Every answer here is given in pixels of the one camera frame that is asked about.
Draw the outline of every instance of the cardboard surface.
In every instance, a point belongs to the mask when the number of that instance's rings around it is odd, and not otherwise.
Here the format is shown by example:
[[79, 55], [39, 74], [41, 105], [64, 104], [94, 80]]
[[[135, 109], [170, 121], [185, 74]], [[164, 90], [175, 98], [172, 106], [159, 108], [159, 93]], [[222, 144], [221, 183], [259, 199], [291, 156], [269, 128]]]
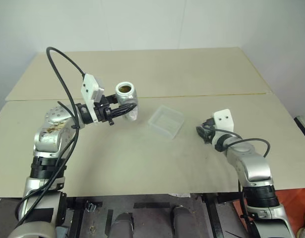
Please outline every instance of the cardboard surface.
[[[240, 48], [67, 53], [84, 72], [102, 79], [105, 94], [130, 81], [140, 98], [271, 92]], [[54, 62], [73, 98], [81, 74], [58, 54]], [[45, 53], [37, 54], [7, 101], [67, 99]]]
[[[223, 153], [205, 145], [195, 127], [229, 108], [235, 132], [271, 143], [267, 157], [276, 189], [305, 187], [305, 138], [273, 94], [140, 99], [135, 122], [89, 124], [65, 171], [68, 196], [237, 191]], [[182, 112], [173, 140], [149, 128], [160, 105]], [[56, 101], [8, 102], [0, 113], [0, 197], [21, 197], [30, 175], [33, 138]], [[265, 145], [253, 142], [261, 154]]]

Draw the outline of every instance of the white wall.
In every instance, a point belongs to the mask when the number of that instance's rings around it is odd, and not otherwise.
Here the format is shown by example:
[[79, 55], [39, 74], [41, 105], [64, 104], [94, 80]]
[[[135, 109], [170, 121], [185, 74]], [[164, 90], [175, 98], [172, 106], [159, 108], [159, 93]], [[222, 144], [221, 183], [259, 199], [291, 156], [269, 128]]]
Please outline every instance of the white wall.
[[305, 0], [0, 0], [0, 109], [47, 46], [239, 46], [291, 115], [305, 114]]

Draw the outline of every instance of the floor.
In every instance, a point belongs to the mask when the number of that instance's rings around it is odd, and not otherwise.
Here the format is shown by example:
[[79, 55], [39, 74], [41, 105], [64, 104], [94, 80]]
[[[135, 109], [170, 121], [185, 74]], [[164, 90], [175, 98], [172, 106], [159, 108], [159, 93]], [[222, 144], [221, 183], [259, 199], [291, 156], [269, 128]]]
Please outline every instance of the floor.
[[[103, 202], [103, 206], [98, 207], [95, 212], [84, 213], [81, 238], [105, 238], [108, 213], [112, 213], [114, 221], [122, 212], [132, 213], [135, 227], [134, 238], [172, 238], [170, 212], [177, 205], [187, 207], [195, 216], [201, 238], [213, 237], [206, 205], [197, 194], [192, 194], [191, 198], [160, 194], [101, 196], [92, 197], [90, 200]], [[2, 199], [0, 202], [0, 238], [6, 238], [16, 225], [13, 214], [16, 204], [17, 202], [12, 199]], [[216, 206], [224, 237], [247, 237], [232, 203]], [[67, 211], [64, 227], [70, 227], [72, 215], [72, 211]]]

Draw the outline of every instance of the red object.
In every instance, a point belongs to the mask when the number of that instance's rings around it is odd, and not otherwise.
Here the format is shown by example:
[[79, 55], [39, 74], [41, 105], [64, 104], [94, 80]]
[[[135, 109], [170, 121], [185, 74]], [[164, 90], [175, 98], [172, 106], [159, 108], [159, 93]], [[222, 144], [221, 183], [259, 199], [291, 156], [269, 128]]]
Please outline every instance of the red object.
[[[276, 191], [276, 194], [279, 202], [285, 206], [292, 230], [296, 234], [305, 224], [305, 188], [280, 190]], [[239, 201], [234, 202], [234, 207], [238, 215], [241, 215], [242, 210]]]

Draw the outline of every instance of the transparent plastic box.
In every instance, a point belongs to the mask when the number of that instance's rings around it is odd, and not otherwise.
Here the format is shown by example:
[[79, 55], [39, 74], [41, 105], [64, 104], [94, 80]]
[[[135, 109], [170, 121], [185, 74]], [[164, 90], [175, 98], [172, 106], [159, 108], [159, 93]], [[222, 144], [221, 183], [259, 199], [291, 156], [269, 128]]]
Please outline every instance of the transparent plastic box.
[[184, 115], [161, 105], [148, 121], [156, 132], [173, 139], [184, 122]]

